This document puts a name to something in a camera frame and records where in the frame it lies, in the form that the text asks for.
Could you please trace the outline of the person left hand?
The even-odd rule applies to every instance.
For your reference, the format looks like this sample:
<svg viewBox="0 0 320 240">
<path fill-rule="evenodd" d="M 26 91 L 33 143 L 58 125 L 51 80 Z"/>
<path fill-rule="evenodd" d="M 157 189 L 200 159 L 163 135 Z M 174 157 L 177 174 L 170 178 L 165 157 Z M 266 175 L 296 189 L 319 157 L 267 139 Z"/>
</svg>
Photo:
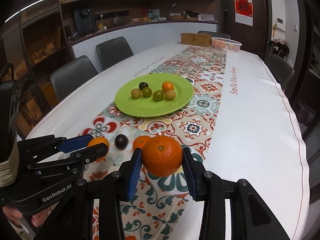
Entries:
<svg viewBox="0 0 320 240">
<path fill-rule="evenodd" d="M 2 207 L 2 211 L 5 214 L 5 216 L 14 224 L 16 224 L 17 226 L 21 225 L 19 222 L 19 219 L 22 218 L 22 214 L 15 207 L 5 206 L 5 207 Z M 33 226 L 35 227 L 41 226 L 49 216 L 49 213 L 50 213 L 50 209 L 45 209 L 40 213 L 33 215 L 31 218 L 31 222 Z"/>
</svg>

